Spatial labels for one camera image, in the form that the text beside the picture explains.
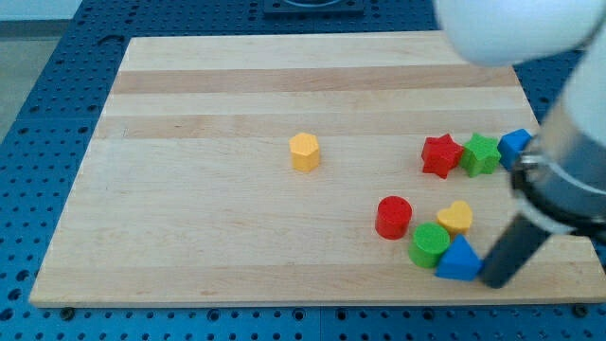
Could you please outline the silver end effector flange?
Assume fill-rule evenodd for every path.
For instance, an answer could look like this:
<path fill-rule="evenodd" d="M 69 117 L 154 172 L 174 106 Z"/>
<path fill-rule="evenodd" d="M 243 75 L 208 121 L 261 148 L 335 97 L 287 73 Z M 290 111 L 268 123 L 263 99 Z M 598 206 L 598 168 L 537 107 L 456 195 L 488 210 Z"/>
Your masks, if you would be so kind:
<path fill-rule="evenodd" d="M 551 234 L 605 232 L 605 120 L 551 108 L 511 170 L 520 215 Z"/>

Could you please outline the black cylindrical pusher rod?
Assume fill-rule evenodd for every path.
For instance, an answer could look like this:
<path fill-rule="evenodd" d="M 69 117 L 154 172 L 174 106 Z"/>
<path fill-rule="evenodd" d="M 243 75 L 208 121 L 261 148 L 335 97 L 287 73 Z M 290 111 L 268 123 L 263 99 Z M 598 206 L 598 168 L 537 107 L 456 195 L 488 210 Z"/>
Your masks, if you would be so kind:
<path fill-rule="evenodd" d="M 517 214 L 484 258 L 480 280 L 490 288 L 504 287 L 551 237 L 522 214 Z"/>

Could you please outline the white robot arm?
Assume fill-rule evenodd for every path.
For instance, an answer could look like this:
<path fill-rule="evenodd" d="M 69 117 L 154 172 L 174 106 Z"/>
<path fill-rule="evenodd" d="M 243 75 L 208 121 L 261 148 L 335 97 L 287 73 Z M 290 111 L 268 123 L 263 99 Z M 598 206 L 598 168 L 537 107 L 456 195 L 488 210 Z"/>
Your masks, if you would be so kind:
<path fill-rule="evenodd" d="M 454 50 L 503 66 L 584 47 L 585 53 L 510 171 L 517 214 L 479 277 L 501 288 L 552 235 L 605 231 L 605 4 L 436 0 Z"/>

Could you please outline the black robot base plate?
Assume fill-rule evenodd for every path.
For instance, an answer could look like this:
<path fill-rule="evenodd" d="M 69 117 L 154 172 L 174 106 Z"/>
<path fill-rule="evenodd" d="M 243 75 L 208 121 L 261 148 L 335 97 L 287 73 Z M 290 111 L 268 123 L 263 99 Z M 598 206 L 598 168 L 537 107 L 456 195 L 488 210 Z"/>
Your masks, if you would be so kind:
<path fill-rule="evenodd" d="M 262 0 L 265 14 L 361 13 L 365 0 Z"/>

